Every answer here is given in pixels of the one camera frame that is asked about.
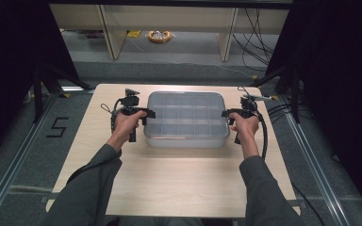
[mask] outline person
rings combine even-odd
[[[131,116],[118,114],[115,121],[116,129],[89,163],[104,164],[75,176],[58,194],[41,225],[104,224],[113,180],[122,165],[122,146],[129,139],[133,127],[138,126],[139,118],[144,116],[146,113],[143,111]],[[230,129],[238,132],[244,159],[239,169],[247,187],[245,225],[304,225],[285,199],[263,158],[259,156],[255,143],[258,118],[252,116],[243,119],[237,113],[230,114],[230,118],[236,121]],[[202,222],[186,222],[186,225],[196,224],[202,225]]]

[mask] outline black cable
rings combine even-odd
[[[273,111],[274,109],[278,108],[278,107],[281,107],[281,106],[286,106],[286,105],[291,105],[291,104],[284,104],[284,105],[277,105],[275,107],[272,107],[270,109],[268,109],[267,111],[270,113],[271,111]]]
[[[242,62],[243,62],[243,64],[245,65],[246,68],[248,68],[248,69],[250,69],[250,70],[262,72],[262,73],[265,73],[265,72],[266,72],[265,70],[260,70],[260,69],[255,69],[255,68],[249,67],[249,66],[246,64],[246,62],[245,62],[244,55],[245,55],[245,51],[242,52]]]
[[[259,60],[260,62],[262,62],[263,64],[268,65],[269,62],[267,62],[265,59],[263,59],[262,57],[260,57],[259,55],[255,54],[254,52],[250,51],[249,49],[246,48],[247,44],[242,45],[242,43],[240,43],[240,41],[237,39],[237,37],[233,34],[233,37],[235,39],[235,41],[237,42],[237,44],[239,45],[239,47],[246,53],[252,55],[252,57],[256,58],[257,60]]]
[[[263,158],[263,160],[266,159],[266,154],[267,154],[267,146],[269,144],[269,134],[267,132],[267,125],[264,122],[264,118],[263,115],[260,114],[260,112],[258,112],[258,110],[256,111],[257,116],[258,116],[258,120],[261,122],[261,127],[263,128],[263,151],[261,152],[261,157]]]
[[[258,8],[256,9],[256,22],[255,22],[255,25],[253,24],[253,22],[252,22],[252,20],[251,20],[251,17],[249,16],[249,13],[248,13],[248,10],[247,10],[247,9],[245,9],[245,13],[246,13],[246,16],[247,16],[248,19],[249,19],[249,23],[250,23],[251,26],[252,26],[253,34],[255,33],[257,39],[260,41],[260,43],[261,43],[261,45],[262,45],[262,47],[263,47],[263,48],[260,48],[260,47],[257,47],[257,48],[263,50],[263,51],[265,52],[266,57],[268,57],[268,56],[267,56],[267,52],[266,52],[266,47],[271,50],[271,53],[273,53],[274,51],[272,50],[272,48],[270,48],[269,46],[267,46],[267,45],[263,42],[263,39],[262,39],[262,37],[261,37],[261,29],[260,29],[260,21],[259,21],[259,15],[260,15],[259,9],[258,9]],[[256,30],[255,30],[256,26],[258,27],[259,35],[257,35],[257,32],[256,32]]]
[[[67,184],[69,184],[75,177],[77,177],[79,174],[81,174],[82,172],[86,171],[86,170],[90,170],[92,168],[96,168],[102,165],[105,165],[106,163],[109,162],[113,162],[116,161],[117,159],[119,159],[122,156],[122,150],[119,150],[119,152],[116,154],[116,156],[114,156],[113,158],[107,159],[107,160],[103,160],[103,161],[98,161],[98,162],[92,162],[89,163],[81,168],[79,168],[78,170],[76,170],[70,177],[69,180],[67,180]]]
[[[255,44],[253,44],[253,43],[251,42],[251,37],[253,36],[253,34],[251,34],[251,36],[249,37],[249,39],[246,37],[245,34],[242,34],[242,35],[243,35],[243,37],[246,39],[246,41],[248,41],[254,48],[259,49],[259,50],[263,50],[262,48],[260,48],[259,46],[255,45]]]
[[[272,121],[271,124],[274,124],[276,121],[278,121],[279,119],[281,119],[281,117],[283,117],[285,115],[286,115],[286,113],[282,113],[282,114],[277,115],[278,117],[274,121]]]
[[[307,197],[304,195],[304,193],[295,185],[293,184],[293,182],[290,182],[293,186],[293,188],[296,189],[296,191],[301,194],[302,198],[304,198],[304,200],[306,201],[307,205],[310,207],[311,210],[313,210],[314,214],[317,216],[317,218],[319,219],[321,225],[325,225],[324,221],[322,220],[320,214],[317,212],[317,210],[314,208],[314,206],[311,204],[311,202],[307,199]]]
[[[274,110],[273,112],[269,113],[269,116],[271,116],[271,115],[273,115],[273,114],[275,114],[275,113],[277,113],[277,112],[279,112],[279,111],[285,110],[285,109],[287,109],[287,108],[290,108],[290,106],[287,105],[287,106],[283,106],[283,107],[281,107],[281,108],[279,108],[279,109],[277,109],[277,110]]]
[[[119,102],[121,102],[123,99],[119,99],[116,101],[116,103],[114,104],[113,106],[113,112],[116,112],[117,111],[117,105],[119,104]]]

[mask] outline metal rail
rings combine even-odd
[[[285,96],[280,96],[280,100],[283,105],[288,104]],[[301,125],[296,123],[290,114],[287,114],[287,119],[293,134],[298,140],[299,146],[301,147],[302,153],[304,154],[304,158],[310,167],[311,173],[317,182],[320,192],[324,197],[325,203],[327,204],[336,225],[351,225],[350,221],[346,217],[341,203],[337,198],[336,193],[328,182],[328,179],[325,176],[325,173],[322,170],[316,155],[311,149],[311,146],[304,135],[304,131],[302,130]]]
[[[16,155],[14,156],[13,160],[11,161],[7,171],[5,172],[4,177],[0,181],[0,206],[2,202],[4,201],[5,197],[8,194],[8,191],[10,190],[10,186],[13,183],[14,179],[16,178],[17,174],[20,171],[20,168],[22,167],[25,158],[27,157],[30,148],[32,144],[34,143],[41,126],[43,125],[46,115],[49,112],[51,106],[55,102],[55,100],[58,98],[58,96],[51,95],[48,97],[46,104],[44,106],[44,111],[42,115],[40,116],[40,119],[33,123],[30,131],[28,132],[25,140],[23,141],[22,146],[20,147],[19,151],[17,151]]]

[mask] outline handheld controller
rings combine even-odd
[[[117,100],[113,111],[111,112],[111,118],[110,118],[110,122],[111,122],[111,133],[114,132],[115,130],[115,121],[116,121],[116,116],[118,112],[122,112],[122,114],[126,115],[126,116],[130,116],[133,115],[135,113],[137,113],[138,111],[142,110],[144,112],[147,113],[147,115],[145,117],[140,118],[142,120],[142,125],[146,125],[146,118],[155,118],[156,117],[156,112],[153,110],[150,110],[148,108],[143,108],[143,107],[137,107],[137,105],[140,103],[140,98],[136,95],[140,94],[137,91],[134,91],[132,89],[125,89],[125,97],[121,98],[119,100]],[[120,103],[123,105],[123,107],[117,109],[117,104]],[[136,142],[136,127],[134,127],[134,130],[132,132],[132,134],[130,134],[130,139],[128,140],[129,142]]]
[[[243,94],[240,97],[241,109],[239,109],[239,108],[231,108],[231,109],[224,110],[222,112],[222,117],[229,117],[229,115],[231,113],[233,113],[233,112],[238,113],[244,119],[248,119],[249,117],[252,117],[252,116],[258,116],[259,120],[264,125],[263,130],[266,130],[266,132],[267,132],[267,128],[265,128],[265,123],[264,123],[263,116],[258,112],[257,103],[255,101],[256,100],[258,100],[258,101],[267,101],[267,100],[271,100],[272,98],[250,95],[245,88],[241,88],[241,87],[239,87],[238,90],[245,91],[245,94]],[[229,125],[234,124],[234,121],[235,121],[234,119],[230,119]],[[234,142],[237,143],[237,144],[240,144],[240,141],[238,139],[238,134],[235,137]]]
[[[224,110],[222,112],[222,117],[228,117],[231,113],[238,113],[243,119],[248,119],[249,117],[252,116],[257,116],[257,104],[255,103],[255,101],[250,97],[250,96],[246,96],[243,95],[242,97],[240,97],[240,104],[242,109],[238,109],[238,108],[231,108],[231,109],[227,109]],[[234,119],[230,119],[229,121],[229,125],[234,124]],[[240,144],[240,141],[238,139],[238,134],[235,137],[235,141],[236,144]]]

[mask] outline black controller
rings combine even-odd
[[[238,113],[242,118],[248,119],[251,116],[257,116],[257,104],[251,96],[244,95],[240,97],[240,104],[242,109],[231,108],[222,112],[222,117],[228,117],[231,113]],[[229,125],[234,124],[234,119],[230,119]],[[240,144],[238,134],[235,137],[235,143]]]
[[[154,119],[156,117],[155,111],[150,110],[148,108],[137,107],[137,105],[140,103],[140,98],[138,96],[136,96],[138,94],[140,94],[140,93],[137,91],[134,91],[132,89],[125,89],[125,97],[117,100],[117,102],[113,108],[113,111],[111,112],[111,118],[110,118],[111,133],[113,133],[113,131],[115,130],[116,116],[119,111],[122,112],[122,114],[124,114],[126,116],[133,115],[140,110],[146,112],[147,115],[145,117],[140,118],[142,120],[142,125],[146,125],[146,118]],[[122,104],[123,107],[117,109],[118,103]],[[133,130],[132,134],[130,134],[130,139],[128,141],[129,142],[137,141],[136,127],[134,127],[134,130]]]

